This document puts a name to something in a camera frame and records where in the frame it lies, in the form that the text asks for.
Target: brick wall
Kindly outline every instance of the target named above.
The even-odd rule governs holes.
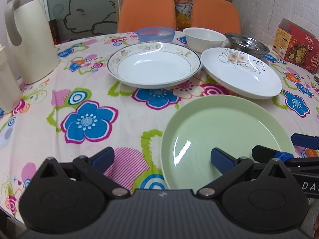
[[[286,18],[319,39],[319,0],[233,0],[242,34],[272,44],[278,24]]]

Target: red cracker box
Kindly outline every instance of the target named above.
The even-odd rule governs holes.
[[[313,73],[319,67],[319,41],[305,29],[283,19],[279,24],[274,50],[282,59],[298,65]]]

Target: table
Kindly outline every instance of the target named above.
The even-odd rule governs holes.
[[[107,146],[115,150],[115,161],[106,176],[130,191],[167,188],[160,143],[169,119],[200,96],[238,95],[216,83],[203,68],[178,89],[144,90],[121,84],[108,73],[107,60],[137,42],[136,33],[122,33],[60,44],[57,68],[35,84],[20,86],[23,97],[17,108],[5,115],[0,112],[2,209],[22,221],[19,199],[46,157],[70,162]],[[183,33],[176,32],[173,42],[186,45]],[[274,51],[264,60],[282,80],[283,91],[269,100],[252,101],[269,111],[289,136],[318,135],[319,85],[313,74],[286,63]],[[300,147],[296,153],[318,155]]]

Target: metal bowl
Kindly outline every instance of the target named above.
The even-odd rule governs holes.
[[[237,33],[226,33],[225,36],[229,41],[230,48],[245,52],[259,59],[263,54],[270,52],[267,46],[251,37]]]

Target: green plate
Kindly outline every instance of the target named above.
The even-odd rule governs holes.
[[[235,158],[252,159],[256,145],[296,157],[283,127],[262,107],[230,95],[199,98],[182,107],[165,129],[161,148],[164,178],[170,189],[196,192],[221,176],[210,161],[214,147]]]

